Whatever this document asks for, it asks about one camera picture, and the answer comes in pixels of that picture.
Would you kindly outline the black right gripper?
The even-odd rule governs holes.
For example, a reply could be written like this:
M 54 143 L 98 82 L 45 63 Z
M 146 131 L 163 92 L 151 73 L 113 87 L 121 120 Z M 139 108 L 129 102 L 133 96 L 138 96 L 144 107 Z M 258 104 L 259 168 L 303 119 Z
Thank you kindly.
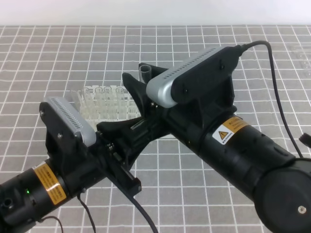
M 150 65 L 152 78 L 168 70 Z M 123 85 L 132 96 L 141 117 L 156 127 L 155 137 L 172 134 L 197 155 L 227 155 L 231 150 L 221 144 L 221 139 L 212 135 L 219 127 L 234 116 L 237 108 L 233 105 L 234 90 L 231 76 L 211 90 L 186 104 L 172 108 L 151 106 L 146 93 L 147 85 L 129 73 L 122 74 Z

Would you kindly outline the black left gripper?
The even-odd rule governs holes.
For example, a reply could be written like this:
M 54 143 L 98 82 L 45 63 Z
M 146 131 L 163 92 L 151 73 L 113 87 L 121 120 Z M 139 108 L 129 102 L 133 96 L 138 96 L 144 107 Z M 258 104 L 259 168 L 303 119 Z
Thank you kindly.
M 103 121 L 97 130 L 114 144 L 119 155 L 139 154 L 150 143 L 150 132 L 142 117 L 124 121 Z M 130 196 L 141 191 L 141 182 L 120 163 L 113 160 L 108 151 L 95 143 L 87 147 L 81 134 L 46 133 L 46 148 L 50 165 L 63 179 L 66 191 L 72 197 L 108 178 Z

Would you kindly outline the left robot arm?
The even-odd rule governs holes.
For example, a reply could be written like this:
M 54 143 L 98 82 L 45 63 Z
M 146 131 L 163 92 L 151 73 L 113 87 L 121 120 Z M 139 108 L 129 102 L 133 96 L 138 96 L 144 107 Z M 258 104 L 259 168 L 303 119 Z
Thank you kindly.
M 0 230 L 24 233 L 51 218 L 51 212 L 88 188 L 109 179 L 140 211 L 153 232 L 157 228 L 135 200 L 141 181 L 130 170 L 144 150 L 157 138 L 151 121 L 136 118 L 101 122 L 91 131 L 91 142 L 74 132 L 62 118 L 43 116 L 47 128 L 49 158 L 41 165 L 16 175 L 0 186 Z

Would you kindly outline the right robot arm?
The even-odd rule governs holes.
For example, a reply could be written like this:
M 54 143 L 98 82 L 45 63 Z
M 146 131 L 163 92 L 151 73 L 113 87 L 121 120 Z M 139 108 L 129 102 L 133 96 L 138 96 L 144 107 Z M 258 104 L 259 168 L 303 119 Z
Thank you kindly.
M 197 68 L 181 84 L 186 102 L 164 108 L 146 93 L 165 73 L 152 67 L 147 84 L 129 73 L 123 85 L 145 120 L 174 135 L 253 203 L 274 233 L 311 230 L 311 161 L 297 158 L 235 115 L 231 75 Z

